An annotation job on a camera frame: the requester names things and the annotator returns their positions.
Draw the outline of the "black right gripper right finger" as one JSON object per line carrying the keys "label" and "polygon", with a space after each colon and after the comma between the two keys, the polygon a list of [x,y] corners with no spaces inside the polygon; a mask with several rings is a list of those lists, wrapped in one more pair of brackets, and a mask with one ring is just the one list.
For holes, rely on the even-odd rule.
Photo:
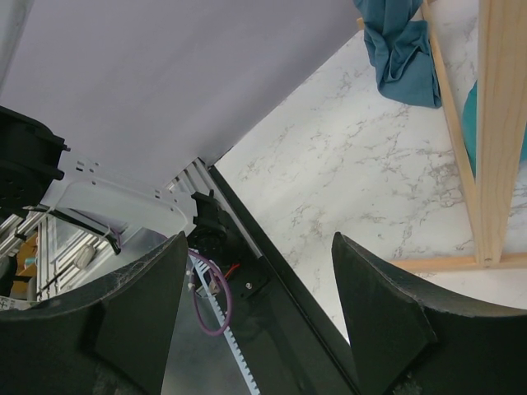
{"label": "black right gripper right finger", "polygon": [[526,312],[437,286],[333,236],[363,394],[524,394]]}

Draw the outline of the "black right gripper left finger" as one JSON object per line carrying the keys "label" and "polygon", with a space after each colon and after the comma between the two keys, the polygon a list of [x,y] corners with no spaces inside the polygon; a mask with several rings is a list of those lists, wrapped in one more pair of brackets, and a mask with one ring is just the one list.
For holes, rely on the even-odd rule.
{"label": "black right gripper left finger", "polygon": [[75,290],[1,313],[3,394],[158,394],[188,245],[170,237]]}

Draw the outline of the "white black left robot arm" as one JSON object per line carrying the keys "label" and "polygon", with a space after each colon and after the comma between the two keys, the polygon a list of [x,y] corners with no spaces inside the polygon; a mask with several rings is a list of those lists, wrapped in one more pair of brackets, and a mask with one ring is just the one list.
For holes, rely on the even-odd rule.
{"label": "white black left robot arm", "polygon": [[1,207],[50,214],[121,249],[119,224],[170,238],[194,230],[189,193],[123,176],[68,147],[41,122],[1,109]]}

